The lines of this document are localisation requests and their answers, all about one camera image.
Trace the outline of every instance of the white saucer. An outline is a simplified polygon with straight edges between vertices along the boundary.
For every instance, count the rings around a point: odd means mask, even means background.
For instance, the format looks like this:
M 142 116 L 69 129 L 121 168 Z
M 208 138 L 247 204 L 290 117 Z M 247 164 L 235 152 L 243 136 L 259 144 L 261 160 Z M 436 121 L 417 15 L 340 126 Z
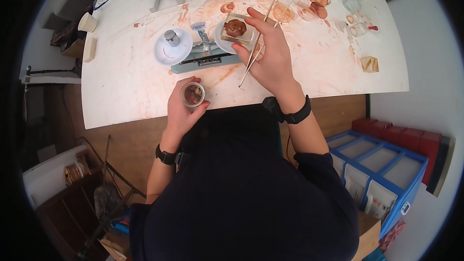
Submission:
M 234 51 L 234 49 L 232 49 L 232 44 L 231 42 L 228 42 L 228 41 L 224 41 L 221 39 L 221 32 L 222 30 L 224 29 L 224 22 L 225 22 L 225 19 L 219 21 L 217 23 L 217 26 L 216 28 L 214 29 L 214 41 L 216 41 L 217 43 L 217 46 L 222 49 L 223 51 L 225 51 L 226 53 L 229 53 L 229 54 L 233 54 L 233 55 L 236 55 L 237 53 Z M 256 41 L 256 38 L 258 37 L 258 32 L 256 31 L 256 29 L 253 28 L 253 37 L 252 37 L 252 40 L 250 41 L 250 44 L 248 45 L 248 47 L 246 47 L 248 50 L 251 50 L 253 45 L 255 44 L 255 41 Z
M 154 58 L 161 65 L 173 66 L 185 60 L 190 54 L 193 46 L 192 35 L 183 28 L 171 28 L 181 39 L 181 43 L 177 47 L 171 47 L 164 39 L 164 32 L 156 39 L 154 43 Z

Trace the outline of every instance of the black wristwatch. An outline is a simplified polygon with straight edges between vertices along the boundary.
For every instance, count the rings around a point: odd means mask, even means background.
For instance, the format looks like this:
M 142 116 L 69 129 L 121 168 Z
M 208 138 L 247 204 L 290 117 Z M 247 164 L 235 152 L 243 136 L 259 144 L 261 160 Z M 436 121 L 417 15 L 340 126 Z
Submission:
M 311 113 L 311 99 L 306 95 L 306 102 L 303 108 L 296 113 L 283 114 L 283 118 L 287 121 L 288 124 L 298 124 L 301 121 L 305 120 Z
M 156 151 L 154 153 L 157 159 L 160 159 L 162 163 L 165 165 L 173 165 L 175 164 L 177 153 L 167 153 L 166 151 L 161 152 L 160 145 L 156 147 Z
M 280 123 L 287 121 L 288 124 L 298 124 L 305 120 L 311 113 L 311 99 L 306 95 L 306 102 L 303 108 L 296 113 L 284 114 L 280 109 L 279 103 L 275 97 L 267 97 L 263 101 L 263 106 L 277 117 Z

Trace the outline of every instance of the wooden desk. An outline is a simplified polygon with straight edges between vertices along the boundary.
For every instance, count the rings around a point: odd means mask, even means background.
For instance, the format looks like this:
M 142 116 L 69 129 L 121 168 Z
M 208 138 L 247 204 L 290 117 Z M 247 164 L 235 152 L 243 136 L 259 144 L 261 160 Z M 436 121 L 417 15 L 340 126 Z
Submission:
M 246 14 L 249 6 L 265 12 L 272 0 L 161 0 L 150 13 L 154 0 L 110 0 L 94 12 L 98 26 L 87 38 L 97 38 L 95 59 L 83 63 L 82 108 L 85 128 L 165 116 L 167 100 L 175 83 L 195 75 L 207 89 L 209 109 L 260 103 L 270 96 L 251 76 L 241 88 L 243 64 L 210 67 L 195 72 L 173 74 L 154 59 L 154 42 L 165 30 L 206 21 L 212 37 L 215 25 L 226 17 L 223 4 L 233 2 L 234 12 Z M 287 4 L 289 0 L 278 0 Z M 292 5 L 295 18 L 282 24 L 291 50 L 293 73 L 310 97 L 408 91 L 403 47 L 385 0 L 364 0 L 363 14 L 380 28 L 377 35 L 366 34 L 354 43 L 340 32 L 335 22 L 345 20 L 348 11 L 341 0 L 328 5 L 325 21 L 303 20 Z M 200 40 L 192 32 L 194 41 Z M 380 72 L 363 72 L 359 58 L 379 59 Z

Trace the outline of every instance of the blue plastic drawer unit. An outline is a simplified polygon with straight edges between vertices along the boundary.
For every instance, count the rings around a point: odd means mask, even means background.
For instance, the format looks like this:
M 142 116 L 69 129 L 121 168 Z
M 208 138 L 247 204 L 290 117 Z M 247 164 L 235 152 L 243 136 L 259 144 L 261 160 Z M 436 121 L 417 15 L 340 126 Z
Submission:
M 381 220 L 382 238 L 409 211 L 428 158 L 353 130 L 326 141 L 333 167 L 359 209 Z

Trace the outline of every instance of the dark navy shirt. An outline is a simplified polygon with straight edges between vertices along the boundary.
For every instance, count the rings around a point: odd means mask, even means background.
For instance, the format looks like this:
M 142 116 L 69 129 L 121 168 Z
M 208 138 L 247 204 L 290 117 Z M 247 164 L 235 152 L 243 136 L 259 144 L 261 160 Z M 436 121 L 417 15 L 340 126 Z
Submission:
M 132 258 L 351 260 L 357 208 L 331 155 L 297 153 L 297 169 L 268 144 L 209 137 L 153 204 L 132 205 Z

